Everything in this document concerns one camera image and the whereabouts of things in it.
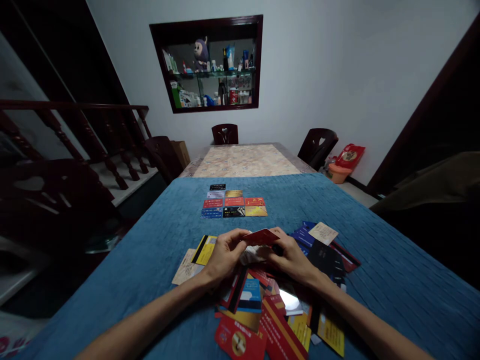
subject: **red bag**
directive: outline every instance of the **red bag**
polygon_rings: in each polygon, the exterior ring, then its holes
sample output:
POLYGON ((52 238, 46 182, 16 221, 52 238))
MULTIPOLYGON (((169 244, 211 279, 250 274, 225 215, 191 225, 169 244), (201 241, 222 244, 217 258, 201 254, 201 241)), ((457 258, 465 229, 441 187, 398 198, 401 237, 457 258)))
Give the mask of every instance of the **red bag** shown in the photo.
POLYGON ((359 163, 364 152, 364 147, 348 144, 336 159, 335 165, 353 170, 359 163))

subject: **blue tablecloth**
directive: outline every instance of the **blue tablecloth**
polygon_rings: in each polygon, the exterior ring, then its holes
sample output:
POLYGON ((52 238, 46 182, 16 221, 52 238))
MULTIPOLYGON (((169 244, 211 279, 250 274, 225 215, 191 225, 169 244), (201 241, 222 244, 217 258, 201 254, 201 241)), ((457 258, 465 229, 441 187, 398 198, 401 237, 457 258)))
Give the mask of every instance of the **blue tablecloth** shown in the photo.
MULTIPOLYGON (((352 297, 438 359, 478 358, 480 293, 318 173, 176 179, 19 357, 74 357, 112 325, 171 290, 185 252, 202 235, 236 227, 280 226, 291 232, 302 220, 337 230, 337 241, 361 261, 346 280, 352 297), (209 186, 223 183, 243 190, 244 197, 263 197, 268 217, 201 220, 209 186)), ((462 239, 452 239, 453 246, 461 244, 462 239)), ((206 303, 174 320, 146 358, 228 359, 215 343, 219 320, 206 303)), ((346 359, 372 356, 351 329, 345 334, 346 359)), ((338 359, 325 344, 310 345, 309 355, 338 359)))

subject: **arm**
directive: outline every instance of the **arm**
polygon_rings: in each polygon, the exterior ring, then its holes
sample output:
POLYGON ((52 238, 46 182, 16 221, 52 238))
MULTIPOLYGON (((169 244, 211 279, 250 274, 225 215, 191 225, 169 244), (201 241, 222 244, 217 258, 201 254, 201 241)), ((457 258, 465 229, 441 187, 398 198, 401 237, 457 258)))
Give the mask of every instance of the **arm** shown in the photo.
POLYGON ((235 229, 220 235, 208 264, 199 274, 114 325, 97 337, 76 359, 138 357, 180 312, 232 272, 247 248, 247 244, 240 241, 247 234, 248 230, 235 229))
POLYGON ((432 359, 385 321, 336 286, 307 259, 297 242, 279 227, 270 229, 280 239, 283 256, 266 251, 261 256, 324 298, 362 337, 380 359, 432 359))

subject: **chair back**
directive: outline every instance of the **chair back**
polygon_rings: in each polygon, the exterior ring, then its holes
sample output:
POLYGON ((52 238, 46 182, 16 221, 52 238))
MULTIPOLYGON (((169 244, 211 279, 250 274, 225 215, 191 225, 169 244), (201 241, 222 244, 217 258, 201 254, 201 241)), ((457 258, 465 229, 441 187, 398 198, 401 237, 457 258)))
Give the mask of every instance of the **chair back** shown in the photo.
POLYGON ((0 235, 51 256, 84 252, 95 229, 120 215, 89 168, 74 159, 0 169, 0 235))
POLYGON ((215 145, 239 143, 239 127, 235 124, 220 124, 211 128, 215 145))
POLYGON ((168 136, 151 137, 145 147, 167 185, 180 176, 184 168, 168 136))
POLYGON ((298 157, 318 171, 338 140, 335 131, 325 128, 310 129, 298 152, 298 157))

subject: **cardboard box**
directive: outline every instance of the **cardboard box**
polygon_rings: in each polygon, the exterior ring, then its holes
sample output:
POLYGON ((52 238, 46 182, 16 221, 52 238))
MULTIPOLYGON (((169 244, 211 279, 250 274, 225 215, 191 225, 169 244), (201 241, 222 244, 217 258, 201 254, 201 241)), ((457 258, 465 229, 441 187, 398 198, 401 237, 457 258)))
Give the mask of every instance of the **cardboard box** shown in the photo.
POLYGON ((181 166, 185 169, 188 164, 190 164, 190 156, 189 152, 187 151, 187 146, 185 145, 185 141, 173 141, 170 140, 173 149, 175 150, 176 156, 178 160, 180 160, 181 166))

